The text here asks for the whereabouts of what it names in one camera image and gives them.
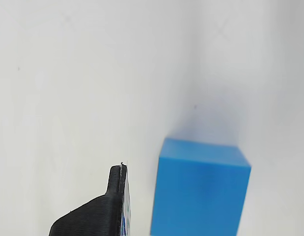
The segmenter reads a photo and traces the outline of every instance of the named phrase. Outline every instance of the blue cube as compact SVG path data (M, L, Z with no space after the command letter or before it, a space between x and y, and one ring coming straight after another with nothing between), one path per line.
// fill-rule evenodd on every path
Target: blue cube
M251 165L237 147L165 139L152 236L235 236Z

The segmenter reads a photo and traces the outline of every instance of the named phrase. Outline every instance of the cube front face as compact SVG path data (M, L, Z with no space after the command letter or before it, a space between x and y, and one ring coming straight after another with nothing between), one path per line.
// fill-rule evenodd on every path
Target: cube front face
M152 236L235 236L250 167L160 157Z

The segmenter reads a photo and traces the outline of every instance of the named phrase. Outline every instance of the white surface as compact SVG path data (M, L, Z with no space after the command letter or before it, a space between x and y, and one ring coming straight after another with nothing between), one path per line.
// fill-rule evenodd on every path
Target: white surface
M304 235L304 0L0 0L0 235L48 235L120 161L148 235L168 134L241 147L238 235Z

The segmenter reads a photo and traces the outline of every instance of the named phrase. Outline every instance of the white wall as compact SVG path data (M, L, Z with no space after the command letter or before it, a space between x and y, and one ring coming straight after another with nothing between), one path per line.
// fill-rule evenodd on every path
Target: white wall
M168 134L241 147L238 235L304 235L304 0L0 0L0 235L48 235L120 161L148 235Z

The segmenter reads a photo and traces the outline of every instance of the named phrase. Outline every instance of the black 3d-printed part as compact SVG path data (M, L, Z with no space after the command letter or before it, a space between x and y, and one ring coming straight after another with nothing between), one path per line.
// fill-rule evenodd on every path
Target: black 3d-printed part
M49 236L119 236L127 167L113 166L107 192L58 219Z

